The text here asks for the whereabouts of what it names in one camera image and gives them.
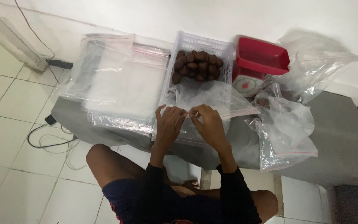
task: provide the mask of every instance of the black cable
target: black cable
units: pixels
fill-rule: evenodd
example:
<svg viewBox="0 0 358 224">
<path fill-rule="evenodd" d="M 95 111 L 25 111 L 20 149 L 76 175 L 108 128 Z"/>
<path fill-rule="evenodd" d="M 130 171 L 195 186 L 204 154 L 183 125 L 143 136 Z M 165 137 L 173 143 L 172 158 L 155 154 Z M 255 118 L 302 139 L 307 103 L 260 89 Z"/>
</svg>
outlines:
<svg viewBox="0 0 358 224">
<path fill-rule="evenodd" d="M 36 130 L 38 130 L 38 129 L 44 127 L 44 126 L 45 126 L 45 125 L 42 125 L 41 127 L 37 127 L 36 129 L 32 130 L 32 131 L 29 133 L 29 135 L 27 135 L 27 142 L 28 142 L 32 147 L 34 147 L 34 148 L 47 148 L 47 147 L 52 147 L 52 146 L 56 146 L 56 145 L 68 144 L 68 143 L 74 141 L 74 140 L 70 140 L 70 141 L 67 141 L 67 142 L 63 142 L 63 143 L 59 143 L 59 144 L 54 144 L 54 145 L 46 145 L 46 146 L 35 146 L 35 145 L 31 144 L 31 142 L 30 142 L 30 135 L 31 135 L 34 131 L 36 131 Z"/>
</svg>

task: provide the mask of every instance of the plastic basket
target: plastic basket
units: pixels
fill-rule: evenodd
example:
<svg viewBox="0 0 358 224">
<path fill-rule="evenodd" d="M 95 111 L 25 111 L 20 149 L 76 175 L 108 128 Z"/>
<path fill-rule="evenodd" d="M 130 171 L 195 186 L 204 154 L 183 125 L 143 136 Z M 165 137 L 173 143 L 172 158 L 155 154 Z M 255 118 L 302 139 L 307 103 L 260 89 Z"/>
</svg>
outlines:
<svg viewBox="0 0 358 224">
<path fill-rule="evenodd" d="M 164 84 L 162 87 L 161 96 L 168 93 L 169 88 L 174 85 L 172 83 L 173 65 L 178 51 L 184 51 L 190 53 L 191 51 L 205 51 L 208 54 L 215 54 L 218 58 L 223 60 L 223 67 L 221 68 L 221 74 L 218 81 L 225 82 L 231 85 L 232 73 L 233 73 L 233 56 L 234 56 L 234 44 L 217 41 L 210 38 L 204 38 L 196 36 L 190 33 L 179 31 L 176 35 L 176 41 L 172 49 L 171 59 L 168 64 L 167 73 L 165 76 Z M 227 96 L 227 101 L 230 102 L 230 95 Z M 155 140 L 155 130 L 152 134 L 152 140 Z M 206 142 L 191 141 L 185 139 L 179 139 L 177 142 L 182 142 L 189 145 L 206 145 Z"/>
</svg>

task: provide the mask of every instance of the white tiled floor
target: white tiled floor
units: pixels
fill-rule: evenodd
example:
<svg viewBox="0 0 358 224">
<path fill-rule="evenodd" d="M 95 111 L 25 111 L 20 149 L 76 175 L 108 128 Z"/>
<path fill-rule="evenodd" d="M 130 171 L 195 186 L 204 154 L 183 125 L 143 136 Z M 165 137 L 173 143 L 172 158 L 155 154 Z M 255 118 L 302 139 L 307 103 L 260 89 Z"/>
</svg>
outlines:
<svg viewBox="0 0 358 224">
<path fill-rule="evenodd" d="M 63 80 L 67 69 L 52 67 L 57 79 Z M 85 155 L 90 144 L 80 142 L 68 156 L 53 154 L 31 147 L 26 137 L 30 130 L 45 124 L 57 96 L 52 94 L 57 81 L 47 70 L 37 74 L 0 47 L 0 223 L 118 223 L 88 166 Z M 31 136 L 39 145 L 42 135 L 52 134 L 71 140 L 71 134 L 60 125 L 43 127 Z M 42 144 L 57 144 L 64 140 L 45 136 Z M 67 145 L 47 148 L 64 152 Z M 146 167 L 150 154 L 129 145 L 112 150 Z M 176 156 L 164 160 L 172 181 L 200 179 L 201 168 Z M 245 172 L 252 186 L 255 172 Z M 270 186 L 266 175 L 261 183 Z M 269 224 L 331 223 L 325 190 L 319 186 L 283 177 L 285 219 L 273 217 Z"/>
</svg>

